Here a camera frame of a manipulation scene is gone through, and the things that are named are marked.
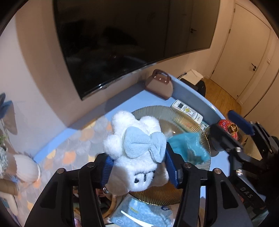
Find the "teal drawstring pouch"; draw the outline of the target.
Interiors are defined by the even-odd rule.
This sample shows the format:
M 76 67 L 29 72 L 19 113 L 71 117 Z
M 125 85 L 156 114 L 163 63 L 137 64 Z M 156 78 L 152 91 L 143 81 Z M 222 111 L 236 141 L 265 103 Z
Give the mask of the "teal drawstring pouch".
M 198 133 L 186 132 L 168 139 L 174 153 L 180 154 L 185 162 L 203 164 L 210 157 L 199 141 Z

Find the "white fluffy hat blue bow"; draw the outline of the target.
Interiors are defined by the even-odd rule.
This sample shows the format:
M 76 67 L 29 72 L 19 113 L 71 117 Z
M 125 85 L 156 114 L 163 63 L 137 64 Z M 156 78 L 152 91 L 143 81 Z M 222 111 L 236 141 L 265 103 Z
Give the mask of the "white fluffy hat blue bow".
M 158 119 L 137 120 L 130 112 L 118 111 L 111 124 L 112 134 L 104 140 L 104 151 L 114 160 L 107 190 L 120 196 L 165 185 L 169 180 L 164 164 L 167 139 Z

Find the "patterned table mat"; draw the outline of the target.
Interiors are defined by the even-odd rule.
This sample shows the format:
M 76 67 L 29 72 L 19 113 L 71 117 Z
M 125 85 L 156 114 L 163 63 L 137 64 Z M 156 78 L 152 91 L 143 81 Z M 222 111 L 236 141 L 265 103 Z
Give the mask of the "patterned table mat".
M 23 226 L 40 193 L 49 182 L 54 172 L 59 168 L 67 171 L 79 169 L 88 162 L 93 162 L 96 156 L 103 153 L 103 141 L 111 132 L 111 122 L 102 116 L 92 120 L 81 130 L 67 136 L 50 153 L 38 162 L 41 177 L 34 183 L 19 183 L 17 203 L 20 224 Z

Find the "red ornament jar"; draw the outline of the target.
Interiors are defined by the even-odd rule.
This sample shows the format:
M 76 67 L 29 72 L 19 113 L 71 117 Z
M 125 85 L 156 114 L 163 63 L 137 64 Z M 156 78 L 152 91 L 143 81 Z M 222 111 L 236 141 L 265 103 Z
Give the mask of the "red ornament jar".
M 238 127 L 235 123 L 227 119 L 222 119 L 217 124 L 229 133 L 235 140 L 238 140 Z

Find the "ribbed glass plate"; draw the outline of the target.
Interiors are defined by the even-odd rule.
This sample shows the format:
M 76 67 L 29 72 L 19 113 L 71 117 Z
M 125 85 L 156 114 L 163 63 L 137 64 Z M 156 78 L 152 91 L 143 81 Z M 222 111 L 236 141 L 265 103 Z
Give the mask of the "ribbed glass plate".
M 209 170 L 211 163 L 208 139 L 194 120 L 167 106 L 147 106 L 132 112 L 136 119 L 153 116 L 160 124 L 161 131 L 170 142 L 173 151 L 199 169 Z M 173 205 L 180 202 L 182 190 L 170 182 L 164 186 L 153 186 L 142 192 L 130 192 L 138 200 L 153 205 Z

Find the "white remote control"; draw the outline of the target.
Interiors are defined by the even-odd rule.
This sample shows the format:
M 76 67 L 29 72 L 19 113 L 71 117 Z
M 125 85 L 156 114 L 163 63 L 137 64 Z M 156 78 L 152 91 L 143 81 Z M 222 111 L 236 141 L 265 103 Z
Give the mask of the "white remote control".
M 198 124 L 201 124 L 203 120 L 203 116 L 200 113 L 178 99 L 171 105 L 171 107 L 191 117 Z

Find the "light blue tissue pack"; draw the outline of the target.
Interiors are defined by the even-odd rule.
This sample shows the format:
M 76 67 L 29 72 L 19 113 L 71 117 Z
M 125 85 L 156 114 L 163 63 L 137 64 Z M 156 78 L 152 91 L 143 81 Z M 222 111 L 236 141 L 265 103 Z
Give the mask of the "light blue tissue pack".
M 169 207 L 147 204 L 128 194 L 110 221 L 118 226 L 172 226 L 173 217 Z

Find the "white ribbed vase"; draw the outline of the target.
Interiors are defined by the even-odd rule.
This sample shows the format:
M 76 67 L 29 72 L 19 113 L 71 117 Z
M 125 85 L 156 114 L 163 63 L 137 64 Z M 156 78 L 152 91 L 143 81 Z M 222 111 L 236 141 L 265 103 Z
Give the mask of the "white ribbed vase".
M 22 154 L 14 155 L 16 162 L 16 176 L 24 182 L 33 183 L 40 179 L 40 166 L 30 157 Z

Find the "black bag on floor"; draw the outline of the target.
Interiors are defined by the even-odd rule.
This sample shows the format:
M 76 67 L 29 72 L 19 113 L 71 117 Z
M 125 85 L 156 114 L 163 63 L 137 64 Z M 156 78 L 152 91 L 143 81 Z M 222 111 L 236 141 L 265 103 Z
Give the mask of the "black bag on floor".
M 181 82 L 185 83 L 195 91 L 197 91 L 199 94 L 201 94 L 203 97 L 206 95 L 206 85 L 203 80 L 200 80 L 196 85 L 192 84 L 191 82 L 185 80 L 185 79 L 180 79 Z

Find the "brown handbag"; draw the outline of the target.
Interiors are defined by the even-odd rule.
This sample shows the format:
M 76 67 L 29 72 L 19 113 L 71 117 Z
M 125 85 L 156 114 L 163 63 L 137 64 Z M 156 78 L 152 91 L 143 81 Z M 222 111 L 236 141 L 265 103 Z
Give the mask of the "brown handbag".
M 174 91 L 170 75 L 160 69 L 153 71 L 145 82 L 145 88 L 165 100 L 169 99 Z

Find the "white door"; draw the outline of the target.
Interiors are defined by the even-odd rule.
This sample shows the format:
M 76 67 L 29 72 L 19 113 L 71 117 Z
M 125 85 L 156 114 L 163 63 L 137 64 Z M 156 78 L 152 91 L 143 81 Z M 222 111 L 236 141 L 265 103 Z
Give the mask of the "white door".
M 270 33 L 271 29 L 255 14 L 235 4 L 228 38 L 211 80 L 237 99 L 254 76 Z

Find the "artificial flower bouquet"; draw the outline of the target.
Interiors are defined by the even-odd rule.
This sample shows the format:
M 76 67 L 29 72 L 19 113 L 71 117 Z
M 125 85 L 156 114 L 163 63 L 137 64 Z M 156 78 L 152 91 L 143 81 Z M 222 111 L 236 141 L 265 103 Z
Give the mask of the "artificial flower bouquet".
M 1 93 L 1 178 L 6 175 L 16 175 L 16 162 L 13 148 L 10 144 L 9 131 L 17 132 L 14 117 L 14 105 L 6 100 L 6 94 Z

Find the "black television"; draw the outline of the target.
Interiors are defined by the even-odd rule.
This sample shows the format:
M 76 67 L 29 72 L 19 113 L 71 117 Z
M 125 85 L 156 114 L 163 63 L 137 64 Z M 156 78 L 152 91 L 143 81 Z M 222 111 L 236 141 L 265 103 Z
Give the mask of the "black television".
M 80 99 L 124 75 L 208 49 L 220 1 L 54 1 L 70 77 Z

